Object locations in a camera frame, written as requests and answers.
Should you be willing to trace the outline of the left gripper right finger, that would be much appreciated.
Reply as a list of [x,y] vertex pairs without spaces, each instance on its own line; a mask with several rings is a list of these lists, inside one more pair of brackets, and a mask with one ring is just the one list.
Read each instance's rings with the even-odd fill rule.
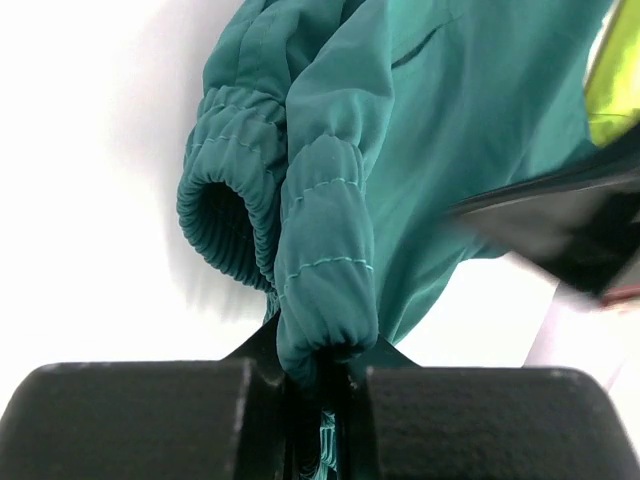
[[576,369],[426,368],[379,340],[345,381],[343,479],[639,476],[607,393]]

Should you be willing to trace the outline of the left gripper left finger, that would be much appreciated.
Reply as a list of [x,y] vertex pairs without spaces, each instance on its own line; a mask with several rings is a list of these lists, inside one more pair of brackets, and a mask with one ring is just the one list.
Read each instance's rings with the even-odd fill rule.
[[267,323],[218,361],[56,363],[1,419],[5,479],[287,479],[285,377]]

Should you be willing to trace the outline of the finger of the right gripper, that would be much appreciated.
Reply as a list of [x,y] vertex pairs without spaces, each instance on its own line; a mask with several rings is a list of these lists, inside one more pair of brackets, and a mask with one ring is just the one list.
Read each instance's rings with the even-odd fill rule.
[[639,285],[639,149],[609,147],[581,169],[470,198],[465,226],[602,298]]

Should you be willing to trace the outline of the teal green shorts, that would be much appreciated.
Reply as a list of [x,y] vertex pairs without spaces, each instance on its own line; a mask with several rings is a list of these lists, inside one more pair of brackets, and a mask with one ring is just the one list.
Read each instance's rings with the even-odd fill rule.
[[584,167],[587,77],[618,1],[245,1],[203,70],[177,213],[267,298],[313,403],[326,358],[404,339],[505,247],[447,209]]

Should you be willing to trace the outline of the lime green folded shorts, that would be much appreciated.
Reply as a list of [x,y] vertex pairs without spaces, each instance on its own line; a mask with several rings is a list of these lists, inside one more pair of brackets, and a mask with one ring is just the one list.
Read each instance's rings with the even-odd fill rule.
[[639,123],[639,2],[606,17],[585,87],[592,141],[606,146]]

